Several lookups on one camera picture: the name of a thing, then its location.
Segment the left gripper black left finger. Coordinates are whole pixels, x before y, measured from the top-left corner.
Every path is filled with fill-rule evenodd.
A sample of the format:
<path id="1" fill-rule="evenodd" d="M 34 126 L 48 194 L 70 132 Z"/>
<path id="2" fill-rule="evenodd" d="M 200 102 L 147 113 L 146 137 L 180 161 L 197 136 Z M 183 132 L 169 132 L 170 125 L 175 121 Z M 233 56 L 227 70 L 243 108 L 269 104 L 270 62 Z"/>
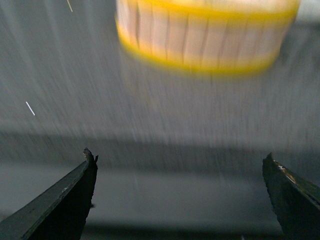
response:
<path id="1" fill-rule="evenodd" d="M 0 223 L 2 240 L 79 240 L 92 208 L 98 157 L 85 161 Z"/>

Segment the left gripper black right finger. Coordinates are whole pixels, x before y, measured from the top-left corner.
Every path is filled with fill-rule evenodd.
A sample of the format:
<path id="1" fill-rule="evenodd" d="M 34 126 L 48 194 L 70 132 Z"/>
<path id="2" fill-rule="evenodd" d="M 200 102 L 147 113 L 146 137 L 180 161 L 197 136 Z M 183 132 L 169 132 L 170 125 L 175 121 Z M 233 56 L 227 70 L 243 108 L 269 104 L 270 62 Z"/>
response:
<path id="1" fill-rule="evenodd" d="M 262 175 L 282 232 L 288 240 L 320 238 L 320 188 L 274 160 L 262 161 Z"/>

